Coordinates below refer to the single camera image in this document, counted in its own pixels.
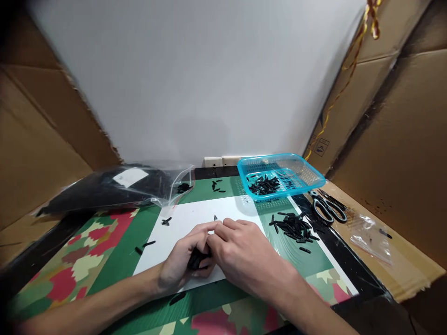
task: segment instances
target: clear plastic bag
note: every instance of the clear plastic bag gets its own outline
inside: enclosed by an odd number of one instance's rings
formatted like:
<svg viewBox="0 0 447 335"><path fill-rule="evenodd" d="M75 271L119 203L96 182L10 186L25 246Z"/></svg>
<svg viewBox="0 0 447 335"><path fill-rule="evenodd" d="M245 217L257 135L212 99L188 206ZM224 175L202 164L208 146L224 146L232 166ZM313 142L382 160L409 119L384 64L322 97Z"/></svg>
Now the clear plastic bag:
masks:
<svg viewBox="0 0 447 335"><path fill-rule="evenodd" d="M194 185L194 166L131 163L96 171L65 188L36 216L81 210L172 206Z"/></svg>
<svg viewBox="0 0 447 335"><path fill-rule="evenodd" d="M352 243L385 263L393 264L385 226L368 216L355 213L349 229Z"/></svg>

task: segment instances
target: power socket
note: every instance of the power socket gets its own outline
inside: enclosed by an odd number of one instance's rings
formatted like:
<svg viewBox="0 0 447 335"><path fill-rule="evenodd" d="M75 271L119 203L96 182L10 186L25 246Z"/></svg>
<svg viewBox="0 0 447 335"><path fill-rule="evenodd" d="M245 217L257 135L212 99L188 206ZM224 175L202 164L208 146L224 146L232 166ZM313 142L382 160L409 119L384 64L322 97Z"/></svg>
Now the power socket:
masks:
<svg viewBox="0 0 447 335"><path fill-rule="evenodd" d="M223 156L223 166L236 166L237 162L241 160L241 156Z"/></svg>
<svg viewBox="0 0 447 335"><path fill-rule="evenodd" d="M205 167L216 168L223 166L222 157L205 157Z"/></svg>

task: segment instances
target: white label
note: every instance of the white label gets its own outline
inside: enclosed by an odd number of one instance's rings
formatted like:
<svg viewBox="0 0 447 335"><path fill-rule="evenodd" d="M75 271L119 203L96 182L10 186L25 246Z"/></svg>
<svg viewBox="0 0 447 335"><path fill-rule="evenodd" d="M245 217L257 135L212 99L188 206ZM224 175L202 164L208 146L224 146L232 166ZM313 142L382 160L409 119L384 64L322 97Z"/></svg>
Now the white label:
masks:
<svg viewBox="0 0 447 335"><path fill-rule="evenodd" d="M129 170L121 172L120 174L117 174L115 177L113 177L113 180L116 181L118 184L123 185L125 188L128 188L147 175L148 174L143 170L133 167Z"/></svg>

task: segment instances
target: plastic basket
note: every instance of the plastic basket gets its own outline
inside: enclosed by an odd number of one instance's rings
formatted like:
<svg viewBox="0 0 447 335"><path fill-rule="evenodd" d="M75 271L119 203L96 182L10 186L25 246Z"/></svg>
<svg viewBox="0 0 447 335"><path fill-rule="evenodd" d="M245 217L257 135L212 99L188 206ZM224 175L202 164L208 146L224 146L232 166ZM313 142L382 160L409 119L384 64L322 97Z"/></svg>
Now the plastic basket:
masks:
<svg viewBox="0 0 447 335"><path fill-rule="evenodd" d="M325 184L324 176L297 154L247 157L237 163L246 193L256 202L267 202L306 193ZM278 177L279 189L272 194L257 195L249 187L261 176Z"/></svg>

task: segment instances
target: orange cable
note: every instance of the orange cable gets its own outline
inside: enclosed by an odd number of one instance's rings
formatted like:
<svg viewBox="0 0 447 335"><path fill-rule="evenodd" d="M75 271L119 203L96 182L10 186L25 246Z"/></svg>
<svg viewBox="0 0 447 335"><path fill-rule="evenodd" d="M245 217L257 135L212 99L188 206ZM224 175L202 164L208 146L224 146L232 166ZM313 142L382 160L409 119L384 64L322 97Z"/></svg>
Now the orange cable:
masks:
<svg viewBox="0 0 447 335"><path fill-rule="evenodd" d="M321 134L325 131L326 126L327 126L327 122L329 120L329 115L331 113L331 110L334 108L335 103L337 102L337 100L340 98L340 96L342 95L342 93L346 90L346 88L348 87L349 83L351 82L351 79L354 75L354 71L357 67L357 63L359 60L359 54L360 54L360 49L362 47L363 44L363 39L365 37L365 34L368 30L368 17L370 16L372 19L372 24L371 24L371 35L372 37L377 40L380 37L380 29L379 29L379 21L377 19L377 10L379 8L379 6L382 3L382 0L366 0L367 1L367 5L365 7L365 13L363 14L363 18L362 18L362 22L360 24L360 28L359 28L359 32L356 34L355 38L354 38L354 42L351 44L351 46L348 49L348 52L346 54L346 59L343 62L342 65L342 71L346 71L349 69L352 69L351 73L349 74L349 78L347 83L345 84L345 86L341 89L341 91L337 94L337 96L335 97L334 101L332 102L332 104L329 106L327 112L326 112L326 118L325 121L323 123L323 127L321 128L321 131L318 133L318 135L315 137L315 139L312 141L312 143L309 146L309 153L307 154L305 160L308 160L311 153L312 153L312 147L315 145L315 143L317 142L317 140L320 138ZM349 55L351 54L352 50L354 49L354 47L358 44L357 47L357 51L355 52L355 56L354 56L354 61L349 65L346 66L346 61L349 58Z"/></svg>

